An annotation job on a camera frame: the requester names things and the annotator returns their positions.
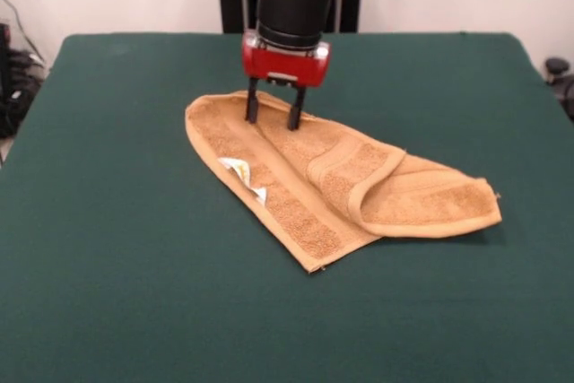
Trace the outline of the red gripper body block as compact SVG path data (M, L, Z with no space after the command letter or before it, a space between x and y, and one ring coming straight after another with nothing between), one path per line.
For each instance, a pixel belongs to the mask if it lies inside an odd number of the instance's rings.
M256 32L245 32L241 52L250 78L318 87L326 77L331 45L321 41L311 50L293 51L266 44Z

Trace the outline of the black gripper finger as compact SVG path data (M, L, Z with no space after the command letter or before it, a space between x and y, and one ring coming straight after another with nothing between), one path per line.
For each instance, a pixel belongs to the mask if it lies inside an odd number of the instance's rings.
M300 127L300 116L303 109L303 103L306 96L306 88L298 87L297 95L294 103L291 105L289 117L288 117L288 129L290 131L295 131Z
M245 119L247 120L247 122L249 122L249 124L255 124L257 122L257 113L258 113L257 85L258 85L258 79L256 77L250 77L248 80L248 95L247 95L247 105L245 115Z

